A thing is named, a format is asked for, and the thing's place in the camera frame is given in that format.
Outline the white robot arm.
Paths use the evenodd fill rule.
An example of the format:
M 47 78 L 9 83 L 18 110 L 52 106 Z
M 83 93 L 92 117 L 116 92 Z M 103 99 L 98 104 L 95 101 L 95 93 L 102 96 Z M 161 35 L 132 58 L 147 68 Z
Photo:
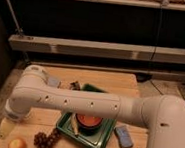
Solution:
M 99 118 L 116 119 L 146 128 L 146 148 L 185 148 L 185 100 L 178 96 L 127 95 L 65 90 L 48 85 L 48 74 L 40 65 L 27 66 L 8 100 L 5 113 L 21 120 L 34 108 L 63 110 Z

